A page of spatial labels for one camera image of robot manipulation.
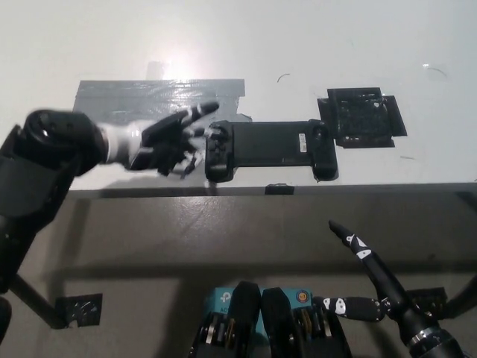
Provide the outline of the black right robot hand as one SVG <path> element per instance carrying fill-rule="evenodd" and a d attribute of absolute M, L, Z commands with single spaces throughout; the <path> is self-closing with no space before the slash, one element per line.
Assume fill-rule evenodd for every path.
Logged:
<path fill-rule="evenodd" d="M 426 315 L 406 292 L 396 276 L 380 256 L 356 233 L 333 220 L 329 229 L 341 240 L 364 266 L 367 276 L 376 289 L 378 299 L 385 306 L 385 314 L 397 323 L 402 342 L 416 345 L 425 339 L 444 336 L 437 320 Z"/>

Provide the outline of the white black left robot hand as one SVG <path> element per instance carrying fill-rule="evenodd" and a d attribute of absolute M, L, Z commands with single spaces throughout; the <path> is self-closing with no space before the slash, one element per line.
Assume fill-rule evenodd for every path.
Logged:
<path fill-rule="evenodd" d="M 217 101 L 192 105 L 162 119 L 139 120 L 129 125 L 101 125 L 107 147 L 107 164 L 118 163 L 126 170 L 155 170 L 167 177 L 184 179 L 203 159 L 195 138 L 217 135 L 213 130 L 196 127 L 195 123 L 218 110 Z"/>

